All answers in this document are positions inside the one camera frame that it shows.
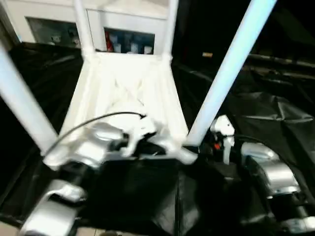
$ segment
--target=red object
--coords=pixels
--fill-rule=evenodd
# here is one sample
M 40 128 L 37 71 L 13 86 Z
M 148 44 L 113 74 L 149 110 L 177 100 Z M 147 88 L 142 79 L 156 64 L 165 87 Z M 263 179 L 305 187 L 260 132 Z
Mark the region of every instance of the red object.
M 216 149 L 216 150 L 220 150 L 220 149 L 221 149 L 220 144 L 215 144 L 215 149 Z
M 105 32 L 105 39 L 106 39 L 106 48 L 108 52 L 113 52 L 114 51 L 114 46 L 112 42 L 109 39 L 109 32 Z

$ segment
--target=white pole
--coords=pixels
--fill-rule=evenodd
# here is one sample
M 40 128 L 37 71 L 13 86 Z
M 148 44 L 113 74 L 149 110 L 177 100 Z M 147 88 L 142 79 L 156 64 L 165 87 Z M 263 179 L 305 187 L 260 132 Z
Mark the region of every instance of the white pole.
M 179 0 L 169 0 L 168 18 L 167 18 L 167 25 L 166 25 L 166 30 L 165 30 L 165 41 L 164 41 L 164 48 L 163 48 L 163 54 L 168 55 L 168 56 L 172 55 L 178 1 Z
M 251 0 L 187 137 L 200 145 L 277 0 Z
M 73 0 L 76 25 L 81 42 L 81 53 L 83 59 L 91 59 L 94 55 L 94 46 L 92 43 L 92 36 L 89 27 L 89 21 L 87 17 L 87 11 L 85 10 L 81 0 Z
M 1 43 L 0 95 L 44 154 L 57 134 Z

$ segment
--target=black plastic sheet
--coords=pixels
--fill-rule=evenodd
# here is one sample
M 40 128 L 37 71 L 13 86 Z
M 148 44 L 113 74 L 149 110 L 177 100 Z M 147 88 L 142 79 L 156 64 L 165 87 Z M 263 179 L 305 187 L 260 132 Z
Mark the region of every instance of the black plastic sheet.
M 80 51 L 21 45 L 14 63 L 47 117 L 59 130 L 82 66 Z M 186 122 L 191 127 L 216 70 L 203 73 L 173 64 Z M 288 161 L 314 202 L 315 82 L 241 71 L 220 114 L 237 133 L 259 138 Z M 0 220 L 19 226 L 52 171 L 13 114 L 1 104 L 7 138 L 1 165 Z M 206 150 L 208 137 L 204 141 Z M 15 149 L 9 148 L 12 143 Z M 144 235 L 277 235 L 278 228 L 250 178 L 235 165 L 212 161 L 184 167 L 176 161 L 111 162 L 105 166 L 86 207 L 83 226 Z

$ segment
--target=chair seat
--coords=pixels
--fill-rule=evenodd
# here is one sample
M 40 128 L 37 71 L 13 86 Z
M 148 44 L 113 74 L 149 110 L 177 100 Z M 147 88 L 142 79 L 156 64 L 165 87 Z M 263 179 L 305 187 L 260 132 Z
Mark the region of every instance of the chair seat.
M 147 114 L 166 125 L 180 143 L 188 133 L 169 60 L 162 56 L 95 53 L 83 64 L 61 134 L 113 112 Z M 138 120 L 135 115 L 104 119 L 124 131 Z

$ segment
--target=white chair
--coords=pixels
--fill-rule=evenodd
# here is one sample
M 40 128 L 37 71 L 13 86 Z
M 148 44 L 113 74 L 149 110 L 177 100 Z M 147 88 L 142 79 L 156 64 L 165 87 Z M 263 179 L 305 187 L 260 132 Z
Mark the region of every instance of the white chair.
M 214 79 L 186 142 L 199 145 L 277 0 L 252 0 Z M 146 113 L 165 124 L 179 144 L 188 132 L 170 67 L 178 0 L 171 0 L 162 55 L 95 52 L 86 11 L 74 0 L 84 64 L 66 115 L 64 133 L 108 112 Z M 0 94 L 43 154 L 57 134 L 0 46 Z M 129 129 L 136 120 L 122 115 L 107 122 Z

